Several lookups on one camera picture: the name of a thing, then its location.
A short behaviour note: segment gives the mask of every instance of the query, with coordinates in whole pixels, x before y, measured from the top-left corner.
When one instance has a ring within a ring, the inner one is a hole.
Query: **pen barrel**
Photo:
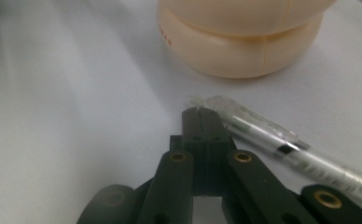
[[[296,169],[362,201],[361,174],[324,160],[310,150],[292,150],[283,158]]]
[[[309,145],[301,142],[294,133],[269,120],[251,116],[252,113],[248,116],[234,113],[236,115],[225,122],[228,132],[271,154],[282,154],[284,146],[295,150],[309,148]]]

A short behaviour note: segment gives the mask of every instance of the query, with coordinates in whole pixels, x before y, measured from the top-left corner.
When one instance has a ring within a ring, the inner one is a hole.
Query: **transparent pen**
[[[296,134],[225,96],[213,96],[206,100],[192,97],[190,102],[215,110],[231,133],[237,133],[302,172],[362,201],[362,175],[315,155],[311,147],[300,141]]]

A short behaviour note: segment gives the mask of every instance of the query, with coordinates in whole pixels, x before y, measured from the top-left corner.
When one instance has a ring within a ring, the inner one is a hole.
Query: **white table surface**
[[[163,44],[157,1],[19,0],[0,10],[0,224],[76,223],[99,189],[155,174],[191,94],[224,94],[362,172],[362,1],[329,9],[274,74],[210,77]],[[289,188],[314,183],[247,144]],[[194,223],[225,223],[197,199]]]

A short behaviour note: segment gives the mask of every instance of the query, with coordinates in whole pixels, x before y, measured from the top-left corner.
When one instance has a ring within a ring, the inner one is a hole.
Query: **cream-colored bottle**
[[[160,0],[158,22],[168,47],[195,69],[258,77],[294,62],[312,44],[333,2]]]

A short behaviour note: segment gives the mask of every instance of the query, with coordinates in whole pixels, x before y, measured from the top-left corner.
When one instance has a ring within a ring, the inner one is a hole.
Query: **black plastic bracket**
[[[362,223],[362,209],[335,189],[286,189],[255,154],[237,149],[215,111],[190,108],[182,120],[152,179],[102,189],[77,224],[189,224],[195,196],[222,197],[231,224]]]

